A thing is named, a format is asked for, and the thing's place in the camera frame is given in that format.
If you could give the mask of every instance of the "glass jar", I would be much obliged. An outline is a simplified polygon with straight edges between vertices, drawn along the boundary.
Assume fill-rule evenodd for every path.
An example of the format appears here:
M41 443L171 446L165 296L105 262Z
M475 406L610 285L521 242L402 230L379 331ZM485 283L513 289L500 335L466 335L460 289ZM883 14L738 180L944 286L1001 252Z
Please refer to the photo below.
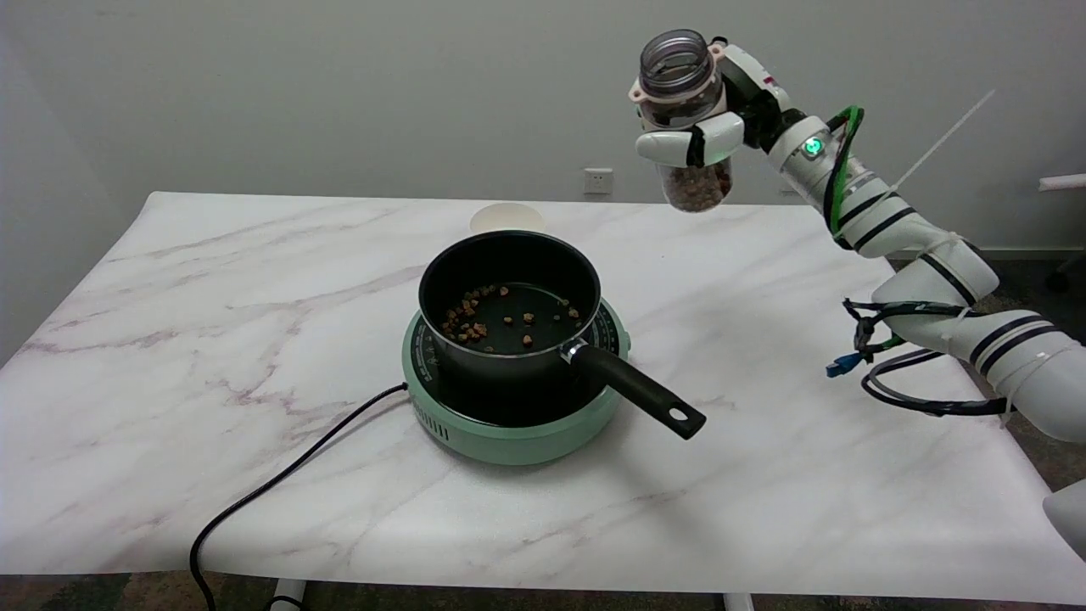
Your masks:
M685 129L723 112L723 77L717 71L720 44L707 44L691 29L666 31L641 52L637 85L630 97L637 103L646 131ZM664 195L684 212L716 207L732 187L732 164L725 158L705 167L657 164Z

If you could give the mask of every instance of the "saucepan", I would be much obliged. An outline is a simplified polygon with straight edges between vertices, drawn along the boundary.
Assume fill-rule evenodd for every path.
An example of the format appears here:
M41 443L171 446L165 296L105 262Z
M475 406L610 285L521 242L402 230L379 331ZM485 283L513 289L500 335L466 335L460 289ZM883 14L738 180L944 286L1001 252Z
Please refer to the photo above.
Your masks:
M599 275L583 253L519 229L452 244L419 283L422 319L454 379L480 393L527 397L588 377L690 440L705 425L702 412L582 339L601 301Z

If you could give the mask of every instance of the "marble tabletop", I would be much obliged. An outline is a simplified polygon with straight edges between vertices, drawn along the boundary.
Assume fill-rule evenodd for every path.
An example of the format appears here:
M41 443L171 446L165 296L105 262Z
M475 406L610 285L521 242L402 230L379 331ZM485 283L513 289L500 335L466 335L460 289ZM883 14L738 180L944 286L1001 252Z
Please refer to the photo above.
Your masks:
M201 526L403 380L430 257L488 202L154 193L0 371L0 572L177 570ZM207 570L496 587L1086 603L1086 563L995 419L874 403L843 296L892 272L806 206L532 203L631 359L703 410L629 405L534 468L462 460L393 396L220 526ZM949 359L905 391L976 398Z

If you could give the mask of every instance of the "floor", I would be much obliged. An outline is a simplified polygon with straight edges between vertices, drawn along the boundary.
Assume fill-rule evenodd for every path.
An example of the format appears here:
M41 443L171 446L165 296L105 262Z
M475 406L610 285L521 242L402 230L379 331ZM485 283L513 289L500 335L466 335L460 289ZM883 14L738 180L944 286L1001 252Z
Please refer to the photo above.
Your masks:
M1035 310L1086 343L1086 264L1073 270L1072 288L1052 294L1044 278L1051 262L997 260L1000 289L977 305L977 309L999 311ZM1023 450L1053 489L1086 478L1086 446L1055 442L1023 418L1012 418L1009 429ZM256 611L263 608L275 587L270 580L209 575L222 611ZM636 593L508 591L457 588L421 588L312 583L306 603L314 611L330 610L422 610L444 611L710 611L708 595ZM1058 606L1003 603L969 600L925 600L892 598L756 596L759 611L1032 611ZM203 609L203 601L187 573L135 575L0 577L0 609L4 611L137 611Z

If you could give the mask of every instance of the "cable tie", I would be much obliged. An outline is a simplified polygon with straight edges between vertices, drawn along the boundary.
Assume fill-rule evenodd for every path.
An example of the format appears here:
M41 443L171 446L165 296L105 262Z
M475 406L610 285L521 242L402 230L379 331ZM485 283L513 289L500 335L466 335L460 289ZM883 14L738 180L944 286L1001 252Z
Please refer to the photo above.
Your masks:
M970 308L969 305L965 305L965 307L961 309L961 313L958 313L958 317L954 320L954 324L947 328L947 330L939 335L939 340L943 341L944 355L950 355L950 343L954 341L954 336L958 334L958 326L960 326L961 322L965 320L965 317L968 317L972 311L973 309Z
M996 390L1002 383L1007 382L1012 377L1016 375L1019 372L1025 370L1026 368L1031 367L1033 368L1025 375L1022 377L1022 380L1020 380L1018 384L1015 384L1010 391L1008 391L1006 395L1007 409L1006 411L1003 411L1002 415L999 416L999 427L1002 429L1007 428L1007 421L1009 421L1011 418L1011 407L1014 405L1014 395L1018 394L1019 389L1022 389L1022 385L1024 385L1026 381L1030 380L1031 377L1033 377L1033 374L1037 373L1037 370L1039 370L1041 366L1047 364L1052 357L1056 357L1057 355L1062 355L1068 351L1071 351L1072 348L1079 348L1079 347L1082 347L1082 344L1078 344L1075 341L1071 341L1070 344L1066 344L1065 346L1056 351L1055 353L1037 353L1036 355L1034 355L1033 359L1030 359L1025 364L1019 366L1018 368L1014 368L1013 371L999 379L998 382L992 383L992 389Z

